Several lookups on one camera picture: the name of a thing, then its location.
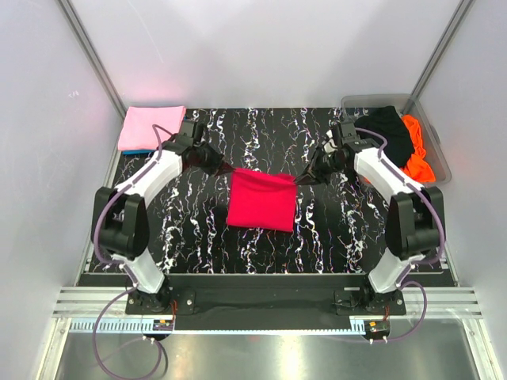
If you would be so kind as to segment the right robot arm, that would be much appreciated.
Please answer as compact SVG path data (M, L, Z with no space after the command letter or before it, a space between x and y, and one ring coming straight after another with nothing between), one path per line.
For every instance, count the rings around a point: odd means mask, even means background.
M438 261L441 253L429 254L442 250L445 243L442 192L436 187L426 188L403 173L385 155L385 146L373 139L341 146L328 140L316 149L295 179L297 185L327 184L332 174L353 169L389 203L384 254L349 301L351 308L361 307L370 314L387 306L413 267Z

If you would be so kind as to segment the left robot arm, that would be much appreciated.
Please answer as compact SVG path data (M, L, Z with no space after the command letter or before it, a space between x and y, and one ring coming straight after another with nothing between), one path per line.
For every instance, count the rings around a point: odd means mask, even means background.
M132 281L128 293L156 314L170 307L171 294L166 276L148 250L147 208L189 167L215 177L234 171L206 142L167 141L132 177L114 188L99 188L94 198L90 239L95 257L122 269Z

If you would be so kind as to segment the red t-shirt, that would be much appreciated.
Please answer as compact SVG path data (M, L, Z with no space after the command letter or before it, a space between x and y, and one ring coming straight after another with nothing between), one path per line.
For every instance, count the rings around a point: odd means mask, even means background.
M297 187L294 177L236 169L231 176L227 225L292 232Z

